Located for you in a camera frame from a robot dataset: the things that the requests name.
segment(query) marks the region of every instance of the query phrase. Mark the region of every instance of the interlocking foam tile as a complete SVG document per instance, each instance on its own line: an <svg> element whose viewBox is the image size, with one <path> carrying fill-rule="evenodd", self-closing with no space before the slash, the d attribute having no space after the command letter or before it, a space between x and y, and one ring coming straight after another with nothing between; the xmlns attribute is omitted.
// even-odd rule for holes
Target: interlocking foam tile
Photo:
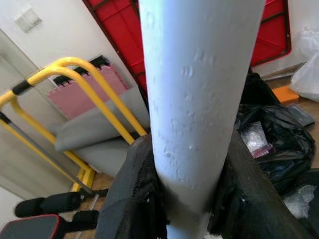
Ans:
<svg viewBox="0 0 319 239"><path fill-rule="evenodd" d="M100 73L104 76L106 81L118 95L124 93L128 89L128 86L120 78L112 65L110 67L102 66ZM82 76L103 101L107 101L109 99L109 97L106 95L106 93L104 93L103 89L95 81L91 74L85 74ZM77 117L78 115L81 115L82 113L87 112L91 108L95 107L90 98L74 81L66 83L64 86L60 86L50 91L47 96L58 108L62 110L68 119Z"/></svg>

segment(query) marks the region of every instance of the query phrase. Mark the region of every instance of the white wall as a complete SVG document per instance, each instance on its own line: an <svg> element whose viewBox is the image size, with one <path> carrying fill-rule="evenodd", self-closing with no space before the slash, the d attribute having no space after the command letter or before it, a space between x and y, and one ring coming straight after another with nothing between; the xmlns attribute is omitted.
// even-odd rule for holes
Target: white wall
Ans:
<svg viewBox="0 0 319 239"><path fill-rule="evenodd" d="M0 0L0 28L39 68L64 56L90 60L103 54L124 79L135 82L81 0ZM42 22L24 33L14 22L30 4Z"/></svg>
<svg viewBox="0 0 319 239"><path fill-rule="evenodd" d="M257 66L255 71L262 76L305 62L305 58L298 48L298 32L305 25L319 31L318 0L289 0L288 2L293 50L286 57Z"/></svg>
<svg viewBox="0 0 319 239"><path fill-rule="evenodd" d="M7 222L16 219L13 209L20 201L20 197L0 187L0 230Z"/></svg>

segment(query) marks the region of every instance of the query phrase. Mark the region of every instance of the black rubber grip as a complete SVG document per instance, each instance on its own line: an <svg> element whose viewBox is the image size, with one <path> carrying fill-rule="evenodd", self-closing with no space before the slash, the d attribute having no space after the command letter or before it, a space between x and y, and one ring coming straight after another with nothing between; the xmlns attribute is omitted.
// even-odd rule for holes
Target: black rubber grip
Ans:
<svg viewBox="0 0 319 239"><path fill-rule="evenodd" d="M22 95L26 90L30 89L32 85L28 83L28 81L24 80L17 84L15 87L12 88L12 92L16 95Z"/></svg>
<svg viewBox="0 0 319 239"><path fill-rule="evenodd" d="M4 121L5 123L11 123L11 120L2 112L0 112L0 120Z"/></svg>

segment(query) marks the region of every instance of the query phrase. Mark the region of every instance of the red trim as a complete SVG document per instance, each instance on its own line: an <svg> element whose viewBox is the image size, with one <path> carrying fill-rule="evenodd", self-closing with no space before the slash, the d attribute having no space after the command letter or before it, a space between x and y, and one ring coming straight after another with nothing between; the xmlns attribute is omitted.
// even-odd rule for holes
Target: red trim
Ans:
<svg viewBox="0 0 319 239"><path fill-rule="evenodd" d="M18 220L14 220L14 221L8 222L8 223L3 227L1 233L5 230L5 228L6 228L10 223L26 221L26 220L34 219L34 218L46 218L46 217L52 217L52 216L55 217L55 218L57 218L57 223L56 223L56 225L55 225L55 227L54 227L54 230L53 230L53 233L52 233L52 235L51 235L51 237L50 237L50 239L54 239L54 236L55 236L55 234L56 234L57 231L58 231L58 227L59 227L59 224L60 224L60 221L61 221L60 217L59 217L58 215L56 215L56 214L46 214L46 215L40 215L40 216L22 218L22 219L18 219Z"/></svg>

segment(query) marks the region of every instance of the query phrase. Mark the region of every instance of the wooden floor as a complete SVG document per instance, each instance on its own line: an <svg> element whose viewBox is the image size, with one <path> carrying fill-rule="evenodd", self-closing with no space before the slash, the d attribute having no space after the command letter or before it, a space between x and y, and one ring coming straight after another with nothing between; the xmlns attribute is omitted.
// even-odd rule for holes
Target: wooden floor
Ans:
<svg viewBox="0 0 319 239"><path fill-rule="evenodd" d="M277 88L280 86L288 85L290 82L289 79L285 80L275 80L275 81L267 81L267 84L272 88ZM298 103L300 107L305 109L308 113L310 113L316 120L316 124L312 127L308 128L310 134L316 141L316 146L319 149L319 103L301 98L300 102ZM312 168L319 168L319 150L316 152L316 156L313 161ZM93 190L105 189L109 188L113 182L113 178L104 175L104 174L97 174L94 179L93 183ZM90 204L93 200L89 200L86 203L82 204L81 210L88 210L90 209ZM94 209L100 210L104 202L104 198L100 198L95 206ZM81 239L93 239L95 235L95 231L88 231L83 232ZM77 239L78 233L70 233L65 236L65 239Z"/></svg>
<svg viewBox="0 0 319 239"><path fill-rule="evenodd" d="M270 88L274 89L280 86L288 85L290 83L290 79L266 81L266 83L269 85ZM319 103L305 98L300 98L298 106L303 108L315 118L316 123L310 127L307 127L306 129L314 138L317 147L312 168L319 168Z"/></svg>

